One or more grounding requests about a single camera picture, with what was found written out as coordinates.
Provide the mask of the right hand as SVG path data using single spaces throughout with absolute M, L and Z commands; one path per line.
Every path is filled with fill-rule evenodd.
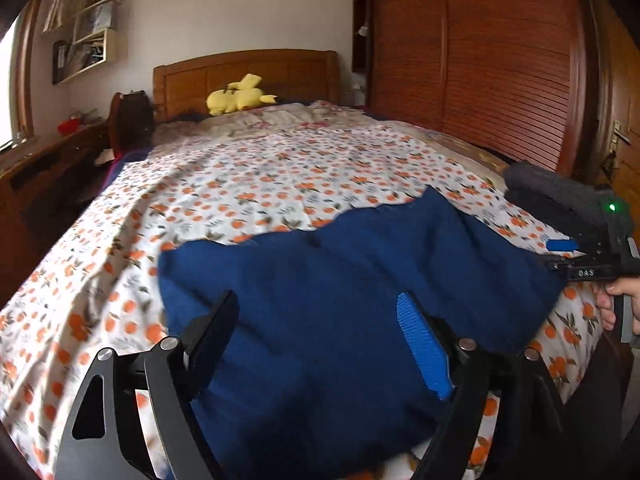
M 608 284 L 597 284 L 594 286 L 597 307 L 601 311 L 603 327 L 612 330 L 616 323 L 614 312 L 614 298 L 627 295 L 631 298 L 632 312 L 634 312 L 634 322 L 632 331 L 635 335 L 640 335 L 640 278 L 619 278 L 615 282 Z

